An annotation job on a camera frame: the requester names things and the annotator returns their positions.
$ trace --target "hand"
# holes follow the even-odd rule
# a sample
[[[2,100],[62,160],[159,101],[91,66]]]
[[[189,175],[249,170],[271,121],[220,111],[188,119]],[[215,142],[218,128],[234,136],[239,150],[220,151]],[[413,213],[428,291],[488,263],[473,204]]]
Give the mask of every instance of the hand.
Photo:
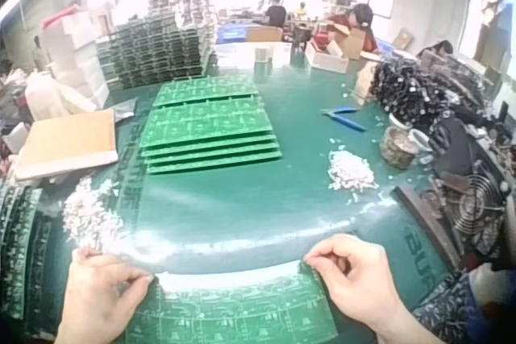
[[[315,245],[305,260],[321,275],[337,308],[368,325],[380,343],[441,343],[403,305],[382,246],[337,234]]]
[[[73,251],[56,344],[107,344],[125,330],[153,276],[88,247]],[[118,286],[128,282],[119,294]]]
[[[373,330],[405,308],[380,245],[337,234],[315,245],[305,260],[321,275],[337,308]]]

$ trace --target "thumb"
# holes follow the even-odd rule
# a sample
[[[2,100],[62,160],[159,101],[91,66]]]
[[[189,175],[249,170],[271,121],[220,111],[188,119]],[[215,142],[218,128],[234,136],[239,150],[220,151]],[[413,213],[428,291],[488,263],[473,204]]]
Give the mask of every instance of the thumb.
[[[326,257],[311,257],[306,261],[321,275],[330,292],[344,286],[347,279],[335,263]]]
[[[132,282],[129,288],[121,295],[117,304],[119,316],[132,317],[138,305],[147,295],[148,285],[152,280],[154,280],[154,276],[145,276]]]

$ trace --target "white plastic pieces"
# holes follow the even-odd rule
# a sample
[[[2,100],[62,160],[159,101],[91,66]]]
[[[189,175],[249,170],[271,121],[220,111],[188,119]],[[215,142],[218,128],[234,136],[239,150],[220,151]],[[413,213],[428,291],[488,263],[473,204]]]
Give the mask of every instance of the white plastic pieces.
[[[363,192],[364,189],[377,189],[374,172],[366,159],[351,152],[338,150],[330,152],[330,168],[328,175],[333,183],[330,189],[350,189]]]
[[[63,229],[69,233],[69,240],[81,247],[105,250],[117,238],[123,222],[102,204],[103,196],[118,196],[115,186],[108,179],[98,189],[91,189],[91,177],[81,179],[75,192],[64,203]]]

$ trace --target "black shirt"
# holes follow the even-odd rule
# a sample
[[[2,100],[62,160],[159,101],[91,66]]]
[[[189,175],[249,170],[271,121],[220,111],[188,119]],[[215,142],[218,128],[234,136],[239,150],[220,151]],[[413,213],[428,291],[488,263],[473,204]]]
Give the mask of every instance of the black shirt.
[[[270,6],[265,12],[265,16],[268,16],[269,26],[283,28],[287,10],[283,6]]]

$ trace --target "black cable bundle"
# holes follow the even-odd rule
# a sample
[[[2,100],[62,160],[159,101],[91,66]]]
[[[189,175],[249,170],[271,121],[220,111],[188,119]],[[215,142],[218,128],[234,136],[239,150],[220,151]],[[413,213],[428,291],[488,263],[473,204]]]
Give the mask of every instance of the black cable bundle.
[[[371,93],[388,114],[407,126],[428,131],[449,110],[443,78],[423,73],[413,60],[387,60],[377,65]]]

